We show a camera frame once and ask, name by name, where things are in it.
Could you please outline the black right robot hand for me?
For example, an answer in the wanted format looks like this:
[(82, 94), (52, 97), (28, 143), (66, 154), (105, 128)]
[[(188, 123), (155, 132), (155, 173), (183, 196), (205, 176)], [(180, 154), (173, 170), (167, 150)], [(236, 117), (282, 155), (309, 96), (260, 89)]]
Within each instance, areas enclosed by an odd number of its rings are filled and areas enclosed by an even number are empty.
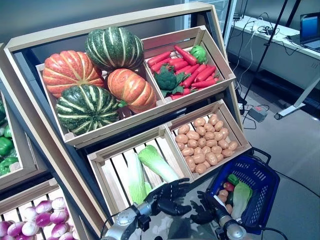
[(220, 217), (226, 212), (225, 207), (210, 193), (198, 190), (197, 197), (202, 206), (193, 204), (196, 214), (191, 214), (190, 219), (194, 223), (204, 225), (213, 220), (219, 221)]

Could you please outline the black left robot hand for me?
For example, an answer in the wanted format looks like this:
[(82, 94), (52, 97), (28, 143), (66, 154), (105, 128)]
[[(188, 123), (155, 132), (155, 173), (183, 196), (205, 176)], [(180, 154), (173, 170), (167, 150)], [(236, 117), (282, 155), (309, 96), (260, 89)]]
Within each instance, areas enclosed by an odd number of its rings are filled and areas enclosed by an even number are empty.
[(190, 205), (181, 205), (175, 200), (183, 198), (190, 189), (189, 178), (181, 178), (151, 191), (144, 199), (150, 205), (150, 216), (156, 216), (164, 212), (170, 216), (183, 216), (192, 210)]

